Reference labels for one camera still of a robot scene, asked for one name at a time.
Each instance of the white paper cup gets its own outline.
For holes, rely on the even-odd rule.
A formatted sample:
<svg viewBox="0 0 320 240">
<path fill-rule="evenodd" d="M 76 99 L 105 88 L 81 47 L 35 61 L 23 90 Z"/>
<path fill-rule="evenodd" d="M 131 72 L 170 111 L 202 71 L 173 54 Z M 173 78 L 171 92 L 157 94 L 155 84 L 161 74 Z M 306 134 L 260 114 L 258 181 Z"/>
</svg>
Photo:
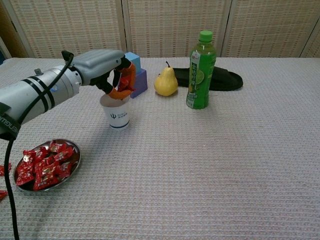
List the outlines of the white paper cup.
<svg viewBox="0 0 320 240">
<path fill-rule="evenodd" d="M 113 99 L 106 94 L 100 98 L 100 104 L 112 129 L 122 130 L 129 125 L 129 99 L 130 96 L 123 100 Z"/>
</svg>

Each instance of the yellow pear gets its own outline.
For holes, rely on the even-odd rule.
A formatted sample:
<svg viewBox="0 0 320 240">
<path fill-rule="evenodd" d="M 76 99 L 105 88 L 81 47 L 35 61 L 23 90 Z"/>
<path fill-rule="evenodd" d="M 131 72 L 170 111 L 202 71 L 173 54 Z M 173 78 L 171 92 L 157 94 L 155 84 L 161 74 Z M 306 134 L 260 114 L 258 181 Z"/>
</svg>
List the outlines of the yellow pear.
<svg viewBox="0 0 320 240">
<path fill-rule="evenodd" d="M 170 67 L 165 67 L 162 73 L 156 78 L 154 82 L 155 91 L 162 96 L 170 96 L 178 89 L 178 81 L 175 76 L 175 71 Z"/>
</svg>

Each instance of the plastic bottle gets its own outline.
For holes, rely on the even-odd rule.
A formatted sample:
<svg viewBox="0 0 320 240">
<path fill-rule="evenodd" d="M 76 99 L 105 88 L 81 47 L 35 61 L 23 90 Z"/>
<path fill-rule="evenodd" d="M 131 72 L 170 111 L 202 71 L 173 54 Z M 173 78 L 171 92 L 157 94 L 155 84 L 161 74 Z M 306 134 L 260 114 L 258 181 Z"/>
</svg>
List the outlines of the plastic bottle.
<svg viewBox="0 0 320 240">
<path fill-rule="evenodd" d="M 211 43 L 212 36 L 211 31 L 201 31 L 198 44 L 190 53 L 186 105 L 192 109 L 204 109 L 209 104 L 209 87 L 217 59 L 216 49 Z"/>
</svg>

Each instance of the silver plate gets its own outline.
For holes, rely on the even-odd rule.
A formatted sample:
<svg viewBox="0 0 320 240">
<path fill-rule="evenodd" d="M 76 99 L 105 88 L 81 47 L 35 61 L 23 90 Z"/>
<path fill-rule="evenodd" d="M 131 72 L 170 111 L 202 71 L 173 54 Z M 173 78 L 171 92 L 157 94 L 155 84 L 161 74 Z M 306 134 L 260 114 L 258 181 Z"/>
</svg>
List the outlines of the silver plate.
<svg viewBox="0 0 320 240">
<path fill-rule="evenodd" d="M 50 141 L 47 141 L 39 146 L 36 146 L 35 148 L 33 148 L 32 150 L 38 150 L 39 148 L 41 147 L 45 147 L 46 149 L 49 149 L 49 146 L 50 146 L 50 143 L 52 141 L 55 141 L 57 144 L 67 144 L 68 146 L 71 146 L 73 147 L 73 155 L 67 160 L 67 161 L 74 161 L 74 164 L 72 166 L 72 169 L 71 169 L 71 174 L 70 176 L 68 177 L 65 177 L 62 181 L 60 181 L 59 183 L 55 184 L 55 185 L 52 185 L 52 186 L 48 186 L 44 189 L 41 189 L 39 191 L 34 191 L 34 184 L 35 184 L 35 181 L 32 180 L 30 182 L 27 182 L 26 184 L 23 184 L 23 185 L 20 185 L 20 186 L 17 186 L 17 188 L 19 188 L 20 190 L 22 191 L 25 191 L 25 192 L 45 192 L 45 191 L 48 191 L 52 188 L 55 188 L 61 184 L 63 184 L 65 181 L 67 181 L 69 178 L 72 177 L 72 175 L 74 174 L 74 172 L 77 170 L 77 168 L 79 167 L 80 165 L 80 159 L 81 159 L 81 153 L 80 153 L 80 149 L 78 147 L 77 144 L 75 144 L 74 142 L 70 141 L 70 140 L 66 140 L 66 139 L 53 139 L 53 140 L 50 140 Z M 21 158 L 21 160 L 19 161 L 19 163 L 16 165 L 15 169 L 14 169 L 14 172 L 13 172 L 13 178 L 14 178 L 14 182 L 16 183 L 17 181 L 17 178 L 18 178 L 18 173 L 17 173 L 17 167 L 20 165 L 20 163 L 23 161 L 24 158 Z"/>
</svg>

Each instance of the black slipper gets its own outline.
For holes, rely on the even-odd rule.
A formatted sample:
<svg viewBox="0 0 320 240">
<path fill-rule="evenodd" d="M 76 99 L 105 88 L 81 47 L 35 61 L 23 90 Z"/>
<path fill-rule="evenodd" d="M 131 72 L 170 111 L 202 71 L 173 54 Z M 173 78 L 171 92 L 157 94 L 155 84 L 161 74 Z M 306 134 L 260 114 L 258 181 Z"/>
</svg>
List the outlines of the black slipper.
<svg viewBox="0 0 320 240">
<path fill-rule="evenodd" d="M 179 87 L 189 86 L 189 68 L 173 68 Z M 209 90 L 234 91 L 244 85 L 242 78 L 227 69 L 214 67 Z"/>
</svg>

